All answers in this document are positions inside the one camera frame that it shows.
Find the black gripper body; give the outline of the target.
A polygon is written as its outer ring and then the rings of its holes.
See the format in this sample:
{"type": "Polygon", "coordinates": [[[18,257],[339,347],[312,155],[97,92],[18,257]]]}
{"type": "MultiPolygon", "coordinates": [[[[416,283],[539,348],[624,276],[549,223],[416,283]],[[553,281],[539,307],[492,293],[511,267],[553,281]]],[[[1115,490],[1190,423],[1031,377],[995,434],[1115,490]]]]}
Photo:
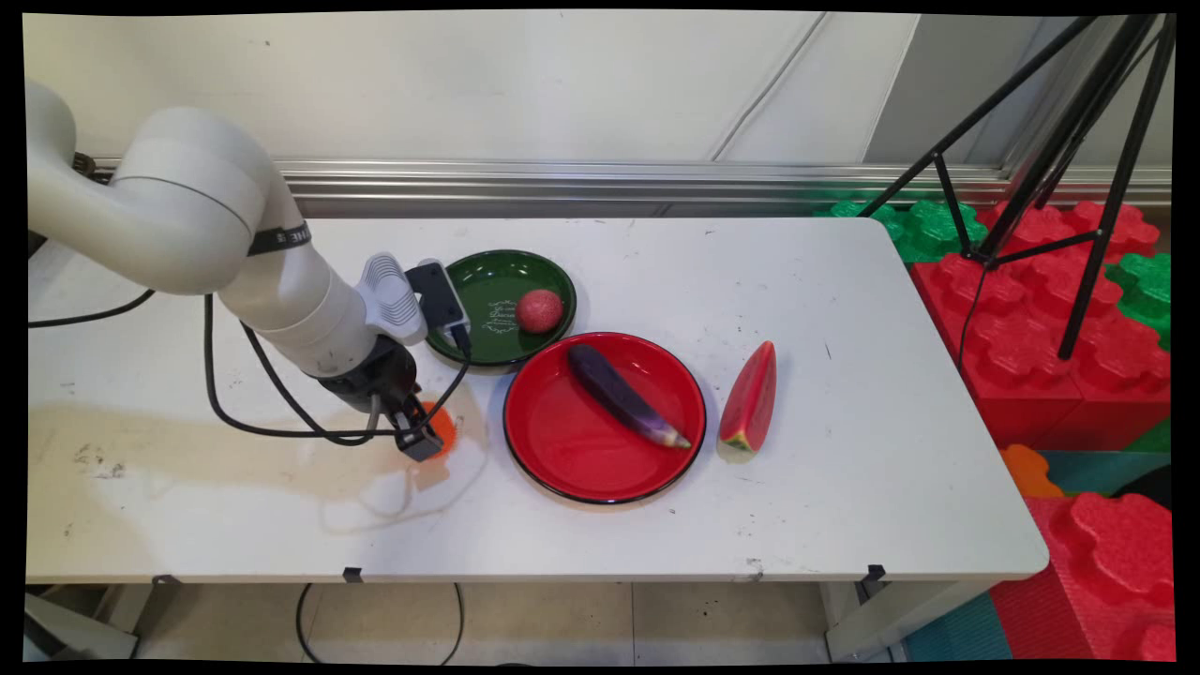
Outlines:
{"type": "Polygon", "coordinates": [[[377,335],[370,354],[344,374],[319,377],[318,384],[342,398],[352,410],[371,413],[374,398],[382,413],[412,412],[418,402],[418,366],[412,352],[392,338],[377,335]]]}

